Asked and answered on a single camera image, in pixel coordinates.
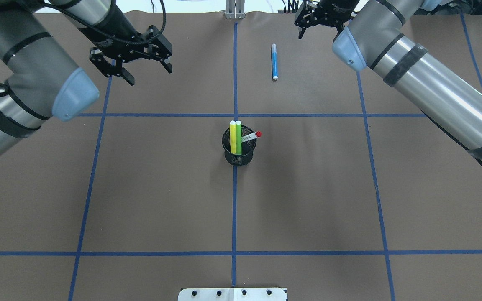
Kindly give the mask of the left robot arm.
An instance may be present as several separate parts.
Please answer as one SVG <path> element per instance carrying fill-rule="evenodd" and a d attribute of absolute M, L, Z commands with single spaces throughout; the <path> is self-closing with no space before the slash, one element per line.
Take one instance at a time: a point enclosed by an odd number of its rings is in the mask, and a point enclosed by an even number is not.
<path fill-rule="evenodd" d="M 159 61 L 172 73 L 172 44 L 161 28 L 138 32 L 114 0 L 0 0 L 0 60 L 12 75 L 0 83 L 0 156 L 52 117 L 69 121 L 89 108 L 99 90 L 34 17 L 40 8 L 66 15 L 92 42 L 89 59 L 105 77 L 134 76 L 137 59 Z"/>

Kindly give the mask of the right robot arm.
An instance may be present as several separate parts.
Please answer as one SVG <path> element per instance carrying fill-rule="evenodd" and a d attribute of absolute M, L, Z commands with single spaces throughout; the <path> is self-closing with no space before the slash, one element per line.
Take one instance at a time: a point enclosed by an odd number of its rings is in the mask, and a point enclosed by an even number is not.
<path fill-rule="evenodd" d="M 482 166 L 482 93 L 400 30 L 418 9 L 431 11 L 439 1 L 369 0 L 353 16 L 357 4 L 303 1 L 295 15 L 299 37 L 316 25 L 336 28 L 332 50 L 343 63 L 373 70 Z"/>

